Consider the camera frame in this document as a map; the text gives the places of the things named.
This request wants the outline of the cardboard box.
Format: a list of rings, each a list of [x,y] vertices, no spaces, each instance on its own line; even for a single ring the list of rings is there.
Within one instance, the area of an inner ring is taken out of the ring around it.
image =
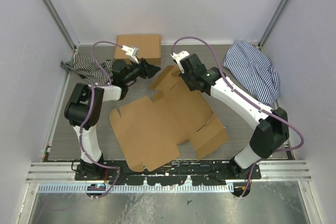
[[[167,66],[144,96],[109,115],[128,167],[153,171],[178,158],[179,144],[190,142],[197,160],[228,140],[225,127],[199,91],[190,91],[177,66]]]
[[[148,63],[161,65],[160,34],[129,34],[118,35],[117,44],[138,48],[137,57],[144,58]]]

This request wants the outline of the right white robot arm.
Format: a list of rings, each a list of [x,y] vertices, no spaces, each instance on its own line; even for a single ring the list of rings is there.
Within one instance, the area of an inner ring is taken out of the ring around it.
[[[288,140],[289,127],[285,124],[288,117],[284,109],[273,110],[253,99],[217,67],[207,69],[196,54],[181,51],[171,56],[190,91],[200,91],[223,102],[253,129],[249,143],[229,161],[229,170],[235,178],[245,178],[253,163],[269,158]]]

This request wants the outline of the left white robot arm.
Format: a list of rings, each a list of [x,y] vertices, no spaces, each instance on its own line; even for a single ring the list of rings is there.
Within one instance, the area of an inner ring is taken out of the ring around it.
[[[76,132],[81,156],[76,172],[82,176],[100,180],[111,168],[103,164],[103,153],[98,144],[97,123],[102,104],[106,101],[119,101],[125,98],[129,86],[137,78],[150,79],[161,68],[148,63],[144,58],[130,64],[116,60],[112,64],[111,81],[101,86],[78,83],[65,107],[64,115]]]

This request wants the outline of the folded closed cardboard box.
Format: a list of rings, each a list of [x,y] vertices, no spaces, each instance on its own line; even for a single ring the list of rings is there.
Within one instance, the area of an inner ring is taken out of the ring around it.
[[[118,35],[117,44],[138,48],[137,57],[144,58],[148,63],[161,65],[160,34],[129,34]]]

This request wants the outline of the blue white striped cloth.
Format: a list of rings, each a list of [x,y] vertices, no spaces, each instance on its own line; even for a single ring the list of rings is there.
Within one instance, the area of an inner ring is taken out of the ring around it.
[[[246,41],[236,41],[227,52],[223,67],[256,100],[272,106],[280,93],[280,76],[268,57]]]

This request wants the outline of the black white striped cloth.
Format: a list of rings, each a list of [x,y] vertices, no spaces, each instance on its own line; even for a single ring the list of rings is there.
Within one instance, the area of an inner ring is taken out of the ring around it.
[[[69,61],[61,61],[60,66],[67,72],[76,73],[86,82],[98,85],[107,85],[109,83],[107,75],[98,67],[95,61],[80,53],[75,53]]]

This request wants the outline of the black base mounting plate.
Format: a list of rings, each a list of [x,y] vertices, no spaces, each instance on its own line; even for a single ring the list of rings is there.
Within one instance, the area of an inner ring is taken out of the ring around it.
[[[155,186],[183,185],[188,179],[192,186],[225,185],[230,179],[247,180],[250,170],[238,175],[233,175],[229,169],[230,163],[227,160],[175,160],[171,161],[153,171],[142,172],[132,171],[126,161],[106,161],[107,166],[118,167],[121,171],[117,178],[117,185],[141,186],[148,184]]]

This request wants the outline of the aluminium front rail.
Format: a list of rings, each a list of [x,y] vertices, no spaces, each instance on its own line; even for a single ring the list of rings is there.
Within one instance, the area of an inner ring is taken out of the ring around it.
[[[305,161],[266,160],[260,161],[258,171],[265,181],[304,181],[312,180]],[[61,183],[75,181],[75,172],[70,162],[32,163],[27,175],[28,182]]]

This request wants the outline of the right aluminium frame post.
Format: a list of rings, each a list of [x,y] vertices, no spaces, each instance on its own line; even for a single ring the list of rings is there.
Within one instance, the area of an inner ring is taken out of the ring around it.
[[[290,3],[290,0],[281,0],[270,20],[268,23],[268,26],[263,33],[262,38],[260,39],[260,42],[258,44],[259,48],[263,48],[263,46],[266,44],[267,40],[269,39],[271,33],[273,32],[274,28],[276,27],[276,24],[278,23],[279,19],[281,18],[282,14],[284,13],[286,7]]]

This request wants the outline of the aluminium frame post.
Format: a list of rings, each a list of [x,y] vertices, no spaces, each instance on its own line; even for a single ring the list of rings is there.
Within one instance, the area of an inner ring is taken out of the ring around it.
[[[66,28],[64,22],[61,20],[52,0],[42,0],[44,6],[47,8],[50,16],[52,17],[53,21],[55,22],[56,26],[58,27],[60,33],[64,37],[65,41],[69,45],[72,50],[76,50],[78,48],[77,44],[75,44],[74,40],[72,39],[68,29]]]
[[[273,32],[274,28],[276,27],[276,24],[278,23],[279,19],[281,18],[282,14],[284,13],[286,7],[290,3],[290,0],[281,0],[270,20],[268,23],[268,26],[263,33],[262,38],[260,39],[260,42],[258,44],[259,48],[263,48],[263,46],[266,44],[267,40],[269,39],[271,33]]]

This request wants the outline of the left aluminium frame post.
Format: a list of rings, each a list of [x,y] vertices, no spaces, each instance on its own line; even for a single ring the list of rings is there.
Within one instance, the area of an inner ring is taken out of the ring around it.
[[[69,45],[72,50],[76,50],[78,48],[77,44],[75,44],[74,40],[72,39],[68,29],[66,28],[64,22],[61,20],[52,0],[42,0],[44,6],[47,8],[50,16],[52,17],[53,21],[55,22],[56,26],[58,27],[60,33],[64,37],[65,41]]]

